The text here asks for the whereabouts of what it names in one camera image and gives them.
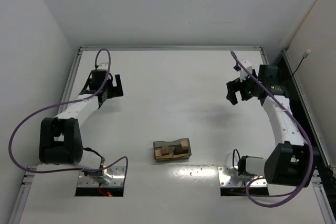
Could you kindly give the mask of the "smoky transparent plastic bin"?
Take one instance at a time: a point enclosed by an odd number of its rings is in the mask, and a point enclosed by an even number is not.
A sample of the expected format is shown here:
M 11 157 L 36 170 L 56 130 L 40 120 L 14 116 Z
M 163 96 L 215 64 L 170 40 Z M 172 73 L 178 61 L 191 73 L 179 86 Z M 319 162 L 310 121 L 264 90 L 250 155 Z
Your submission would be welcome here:
M 181 153 L 181 142 L 182 141 L 188 141 L 188 144 L 189 144 L 188 153 Z M 175 141 L 155 141 L 153 142 L 154 159 L 156 156 L 162 156 L 161 148 L 163 146 L 168 146 L 170 148 L 170 154 L 189 154 L 190 157 L 192 156 L 189 138 L 181 138 Z M 175 162 L 175 161 L 183 161 L 183 160 L 188 160 L 188 159 L 162 159 L 162 160 L 155 160 L 155 161 L 159 163 L 159 162 Z

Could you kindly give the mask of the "light rectangular wood block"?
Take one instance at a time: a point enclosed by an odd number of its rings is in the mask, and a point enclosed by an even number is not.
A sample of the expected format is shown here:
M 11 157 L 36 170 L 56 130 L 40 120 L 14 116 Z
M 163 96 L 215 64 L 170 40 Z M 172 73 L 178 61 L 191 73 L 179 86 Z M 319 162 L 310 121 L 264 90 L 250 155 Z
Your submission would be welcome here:
M 181 142 L 181 153 L 188 153 L 189 144 L 188 141 Z

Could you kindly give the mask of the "small light wood cube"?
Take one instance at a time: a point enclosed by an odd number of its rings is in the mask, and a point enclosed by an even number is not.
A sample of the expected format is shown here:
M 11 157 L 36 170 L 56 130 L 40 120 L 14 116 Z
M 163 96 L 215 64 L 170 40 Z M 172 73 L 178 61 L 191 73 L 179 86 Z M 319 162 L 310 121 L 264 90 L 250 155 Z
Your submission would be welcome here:
M 162 152 L 162 155 L 165 156 L 165 155 L 169 155 L 170 153 L 170 148 L 168 146 L 163 146 L 161 148 L 161 152 Z

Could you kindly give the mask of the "long light wood block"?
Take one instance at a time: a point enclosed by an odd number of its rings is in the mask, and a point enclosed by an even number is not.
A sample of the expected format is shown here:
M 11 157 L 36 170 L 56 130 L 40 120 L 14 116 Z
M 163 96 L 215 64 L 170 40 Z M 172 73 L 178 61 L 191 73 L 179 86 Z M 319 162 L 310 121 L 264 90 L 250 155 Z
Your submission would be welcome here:
M 162 159 L 189 159 L 189 154 L 167 154 L 162 156 L 156 156 L 155 160 L 162 160 Z

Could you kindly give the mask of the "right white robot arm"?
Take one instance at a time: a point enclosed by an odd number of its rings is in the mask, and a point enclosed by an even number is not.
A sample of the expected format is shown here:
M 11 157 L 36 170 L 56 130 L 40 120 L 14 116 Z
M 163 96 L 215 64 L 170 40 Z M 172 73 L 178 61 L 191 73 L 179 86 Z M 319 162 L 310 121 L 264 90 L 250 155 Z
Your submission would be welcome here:
M 237 104 L 236 92 L 240 92 L 243 101 L 256 97 L 269 118 L 276 146 L 268 158 L 242 156 L 238 174 L 262 176 L 269 184 L 298 187 L 305 176 L 312 177 L 307 172 L 309 159 L 319 157 L 319 153 L 316 148 L 309 152 L 306 140 L 291 119 L 290 96 L 287 88 L 280 85 L 278 67 L 260 65 L 256 72 L 244 60 L 234 69 L 240 76 L 226 84 L 227 100 Z

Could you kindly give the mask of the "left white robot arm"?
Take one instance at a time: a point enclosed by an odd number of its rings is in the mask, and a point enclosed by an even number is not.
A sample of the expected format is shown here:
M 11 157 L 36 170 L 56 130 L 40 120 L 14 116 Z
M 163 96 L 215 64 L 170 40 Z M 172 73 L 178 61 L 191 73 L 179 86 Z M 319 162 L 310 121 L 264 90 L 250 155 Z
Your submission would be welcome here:
M 120 75 L 109 74 L 104 82 L 106 74 L 105 69 L 92 70 L 77 97 L 79 101 L 55 117 L 42 120 L 39 142 L 42 163 L 80 168 L 85 176 L 103 185 L 112 181 L 112 169 L 98 171 L 105 167 L 105 158 L 83 147 L 80 127 L 105 101 L 123 96 Z

